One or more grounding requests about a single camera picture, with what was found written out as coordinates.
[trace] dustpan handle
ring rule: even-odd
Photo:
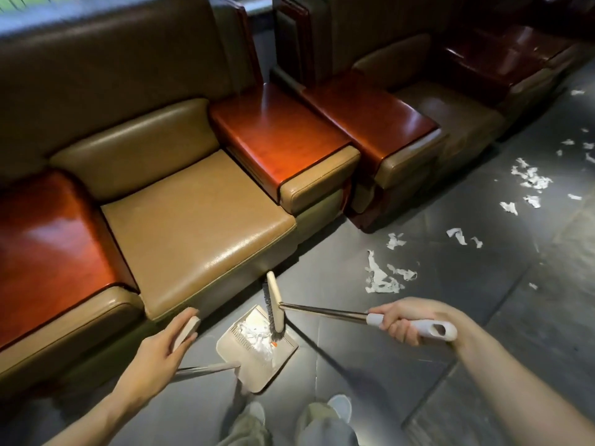
[[[220,363],[211,366],[201,367],[181,367],[175,372],[174,378],[171,382],[180,382],[182,380],[191,379],[199,376],[206,376],[208,374],[214,374],[220,371],[226,371],[228,369],[236,369],[240,367],[239,361],[231,361],[229,363]]]
[[[380,327],[384,315],[370,313],[366,317],[366,323],[375,327]],[[435,321],[434,319],[418,319],[411,321],[420,333],[420,336],[425,338],[441,339],[442,341],[454,341],[457,337],[456,327],[448,321]]]

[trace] white handle grip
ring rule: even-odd
[[[376,313],[370,313],[366,322],[368,325],[380,327],[384,315],[378,315]],[[420,336],[425,338],[441,339],[442,341],[454,341],[457,337],[456,327],[448,321],[435,321],[433,319],[418,319],[417,321],[411,321]]]

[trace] collected trash in dustpan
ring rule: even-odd
[[[287,333],[273,341],[268,314],[256,305],[219,338],[217,353],[228,363],[240,362],[240,382],[257,393],[277,375],[297,345]]]

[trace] forearm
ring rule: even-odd
[[[72,423],[46,446],[104,446],[140,409],[115,393],[106,396],[78,421]]]
[[[595,444],[589,420],[469,317],[456,316],[462,338],[454,344],[457,355],[517,444]]]

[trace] floor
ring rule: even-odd
[[[589,378],[595,375],[590,298],[595,294],[595,235],[589,228],[595,221],[595,164],[585,161],[581,148],[582,142],[595,140],[594,71],[591,63],[575,74],[544,114],[386,227],[365,234],[340,218],[302,244],[276,270],[284,300],[344,310],[366,310],[408,295],[443,300],[487,323],[511,352],[595,419]],[[569,90],[576,88],[586,94],[571,97]],[[568,138],[576,145],[561,145]],[[558,149],[563,156],[556,155]],[[542,208],[522,200],[535,191],[521,187],[510,174],[517,157],[553,179],[540,194]],[[569,193],[584,199],[571,200]],[[500,202],[516,202],[519,215],[505,212]],[[446,231],[455,227],[468,240],[483,241],[483,247],[461,246],[449,238]],[[407,243],[388,249],[391,232],[403,233]],[[381,267],[390,263],[417,271],[417,280],[405,282],[398,296],[366,293],[368,250],[375,251]],[[218,322],[210,319],[182,366],[218,363],[217,340],[256,304],[264,306],[258,284],[225,306]],[[409,348],[367,326],[302,313],[287,317],[299,349],[255,397],[265,407],[276,445],[293,444],[294,424],[304,406],[339,392],[352,398],[352,426],[365,446],[406,444],[405,432],[424,445],[508,444],[446,346]],[[2,407],[2,443],[46,441],[109,388]],[[231,372],[174,383],[111,444],[215,445],[245,403]]]

